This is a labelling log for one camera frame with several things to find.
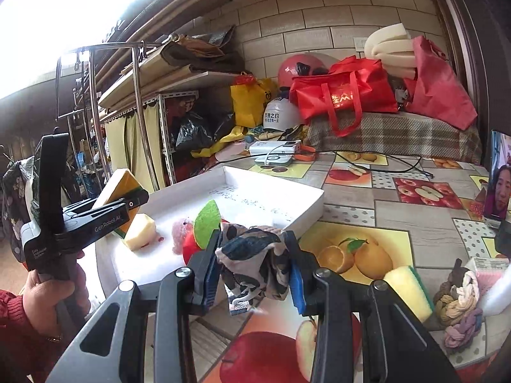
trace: person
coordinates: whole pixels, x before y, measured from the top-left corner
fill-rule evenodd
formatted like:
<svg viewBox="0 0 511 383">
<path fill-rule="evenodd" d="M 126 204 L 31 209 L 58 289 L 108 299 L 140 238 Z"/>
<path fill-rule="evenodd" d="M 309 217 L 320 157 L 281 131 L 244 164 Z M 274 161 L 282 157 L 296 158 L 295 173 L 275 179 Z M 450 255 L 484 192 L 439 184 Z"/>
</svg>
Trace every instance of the person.
<svg viewBox="0 0 511 383">
<path fill-rule="evenodd" d="M 41 283 L 30 271 L 23 295 L 0 290 L 0 345 L 7 349 L 14 366 L 34 383 L 43 383 L 65 350 L 55 306 L 74 295 L 85 315 L 90 310 L 85 272 L 77 264 L 75 281 Z"/>
<path fill-rule="evenodd" d="M 496 172 L 489 186 L 484 204 L 486 217 L 506 218 L 509 195 L 511 194 L 511 166 L 503 165 Z"/>
</svg>

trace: pink helmet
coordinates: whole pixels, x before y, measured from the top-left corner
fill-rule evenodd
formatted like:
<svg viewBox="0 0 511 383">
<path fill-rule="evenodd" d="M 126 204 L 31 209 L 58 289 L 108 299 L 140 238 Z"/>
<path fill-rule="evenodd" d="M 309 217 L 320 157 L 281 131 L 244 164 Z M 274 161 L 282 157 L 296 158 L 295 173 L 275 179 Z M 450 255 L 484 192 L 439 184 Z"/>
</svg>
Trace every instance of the pink helmet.
<svg viewBox="0 0 511 383">
<path fill-rule="evenodd" d="M 306 75 L 312 75 L 312 72 L 317 68 L 322 68 L 323 70 L 326 69 L 324 63 L 310 53 L 303 53 L 301 55 L 288 57 L 282 62 L 282 65 L 280 65 L 278 70 L 278 85 L 281 88 L 282 86 L 291 86 L 293 78 L 298 76 L 298 71 L 296 68 L 297 63 L 303 63 L 304 65 L 310 66 Z"/>
</svg>

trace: white cardboard box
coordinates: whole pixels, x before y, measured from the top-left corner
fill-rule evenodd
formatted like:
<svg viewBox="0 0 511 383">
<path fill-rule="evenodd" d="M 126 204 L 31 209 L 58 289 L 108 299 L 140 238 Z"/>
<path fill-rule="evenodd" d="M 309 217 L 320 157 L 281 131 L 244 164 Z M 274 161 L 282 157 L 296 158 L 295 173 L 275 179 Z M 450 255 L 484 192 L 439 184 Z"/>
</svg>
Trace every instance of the white cardboard box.
<svg viewBox="0 0 511 383">
<path fill-rule="evenodd" d="M 322 216 L 323 195 L 318 188 L 232 167 L 219 167 L 159 190 L 150 195 L 140 212 L 156 221 L 157 239 L 164 240 L 155 239 L 155 243 L 131 252 L 110 233 L 90 245 L 81 262 L 88 288 L 99 284 L 99 276 L 108 296 L 123 280 L 143 285 L 184 266 L 182 256 L 172 252 L 173 222 L 183 217 L 195 220 L 208 200 L 215 200 L 224 220 L 244 226 L 271 225 L 300 237 Z M 102 302 L 100 290 L 89 289 L 89 293 Z"/>
</svg>

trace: human hand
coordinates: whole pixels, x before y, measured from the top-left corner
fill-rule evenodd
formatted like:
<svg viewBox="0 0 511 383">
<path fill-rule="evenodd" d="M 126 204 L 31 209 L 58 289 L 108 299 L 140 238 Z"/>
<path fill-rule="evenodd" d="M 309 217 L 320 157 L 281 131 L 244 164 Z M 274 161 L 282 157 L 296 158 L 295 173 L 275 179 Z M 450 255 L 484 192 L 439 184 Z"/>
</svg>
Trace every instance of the human hand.
<svg viewBox="0 0 511 383">
<path fill-rule="evenodd" d="M 81 251 L 77 258 L 83 256 Z M 73 293 L 85 317 L 90 310 L 90 301 L 85 287 L 85 272 L 80 265 L 76 266 L 74 282 L 51 279 L 41 283 L 37 271 L 30 271 L 23 292 L 23 308 L 32 327 L 46 337 L 61 336 L 55 306 Z"/>
</svg>

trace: red tote bag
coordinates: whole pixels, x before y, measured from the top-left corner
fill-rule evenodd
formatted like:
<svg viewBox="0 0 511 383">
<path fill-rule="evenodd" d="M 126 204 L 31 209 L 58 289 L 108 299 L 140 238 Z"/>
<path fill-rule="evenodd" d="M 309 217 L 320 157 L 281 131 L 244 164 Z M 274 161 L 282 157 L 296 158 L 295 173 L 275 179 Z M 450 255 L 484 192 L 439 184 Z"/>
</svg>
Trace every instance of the red tote bag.
<svg viewBox="0 0 511 383">
<path fill-rule="evenodd" d="M 332 65 L 328 75 L 293 78 L 289 100 L 298 106 L 305 121 L 328 114 L 332 130 L 338 137 L 345 137 L 358 128 L 363 111 L 398 111 L 381 61 L 356 56 Z M 339 129 L 336 111 L 342 109 L 354 109 L 355 120 L 347 128 Z"/>
<path fill-rule="evenodd" d="M 404 79 L 413 101 L 406 112 L 439 119 L 465 131 L 477 112 L 464 87 L 454 74 L 445 55 L 423 36 L 413 39 L 417 61 L 417 81 Z"/>
</svg>

